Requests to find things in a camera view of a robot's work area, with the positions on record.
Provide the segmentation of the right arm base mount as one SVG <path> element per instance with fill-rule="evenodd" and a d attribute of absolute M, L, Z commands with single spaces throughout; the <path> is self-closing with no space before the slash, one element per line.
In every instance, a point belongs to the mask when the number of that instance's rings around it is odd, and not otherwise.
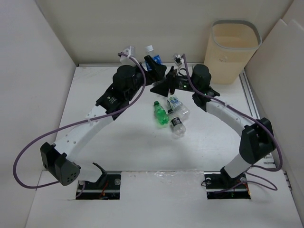
<path fill-rule="evenodd" d="M 201 183 L 209 200 L 251 199 L 245 173 L 235 178 L 229 177 L 224 168 L 220 171 L 205 171 Z"/>

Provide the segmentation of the green plastic soda bottle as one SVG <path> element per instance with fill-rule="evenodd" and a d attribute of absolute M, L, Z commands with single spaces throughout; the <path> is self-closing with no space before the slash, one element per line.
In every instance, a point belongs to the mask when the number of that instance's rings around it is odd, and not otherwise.
<path fill-rule="evenodd" d="M 154 106 L 154 116 L 157 124 L 160 127 L 165 127 L 169 123 L 169 116 L 167 115 L 166 110 L 158 101 L 155 101 L 153 103 L 153 106 Z"/>

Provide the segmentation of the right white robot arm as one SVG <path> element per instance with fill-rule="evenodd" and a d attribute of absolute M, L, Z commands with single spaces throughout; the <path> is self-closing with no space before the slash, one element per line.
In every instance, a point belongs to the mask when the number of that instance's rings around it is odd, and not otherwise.
<path fill-rule="evenodd" d="M 268 119 L 254 119 L 220 101 L 220 94 L 210 86 L 210 82 L 211 74 L 205 65 L 195 65 L 191 75 L 181 76 L 172 67 L 167 75 L 156 81 L 151 92 L 168 97 L 172 107 L 177 105 L 173 98 L 176 89 L 193 92 L 196 106 L 226 123 L 240 136 L 238 154 L 220 170 L 220 183 L 231 187 L 237 177 L 274 151 L 277 144 Z"/>

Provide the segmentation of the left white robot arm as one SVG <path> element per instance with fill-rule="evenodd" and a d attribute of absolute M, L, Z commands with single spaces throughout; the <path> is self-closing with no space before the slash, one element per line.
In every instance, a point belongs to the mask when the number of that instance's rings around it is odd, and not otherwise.
<path fill-rule="evenodd" d="M 100 172 L 85 172 L 75 163 L 75 159 L 94 136 L 105 126 L 113 122 L 135 101 L 140 88 L 161 81 L 167 67 L 145 56 L 150 66 L 146 71 L 141 64 L 122 65 L 113 75 L 112 84 L 97 99 L 94 107 L 87 114 L 84 123 L 78 123 L 63 138 L 52 144 L 44 143 L 40 148 L 42 163 L 47 171 L 63 186 L 75 181 L 78 176 L 87 180 L 95 188 L 101 188 L 106 182 L 106 172 L 97 163 Z"/>

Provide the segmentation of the blue label water bottle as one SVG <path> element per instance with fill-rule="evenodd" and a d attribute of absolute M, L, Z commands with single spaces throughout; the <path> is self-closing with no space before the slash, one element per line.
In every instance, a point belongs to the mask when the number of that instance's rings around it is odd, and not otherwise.
<path fill-rule="evenodd" d="M 147 73 L 151 82 L 156 83 L 163 79 L 162 61 L 159 55 L 154 53 L 152 45 L 146 46 L 146 56 L 144 57 Z"/>

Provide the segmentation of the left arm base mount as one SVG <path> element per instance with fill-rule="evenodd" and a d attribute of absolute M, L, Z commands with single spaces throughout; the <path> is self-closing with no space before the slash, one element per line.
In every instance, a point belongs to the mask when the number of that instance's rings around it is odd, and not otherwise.
<path fill-rule="evenodd" d="M 95 182 L 81 180 L 76 190 L 76 200 L 119 200 L 121 186 L 121 171 L 106 171 L 93 162 L 98 171 Z"/>

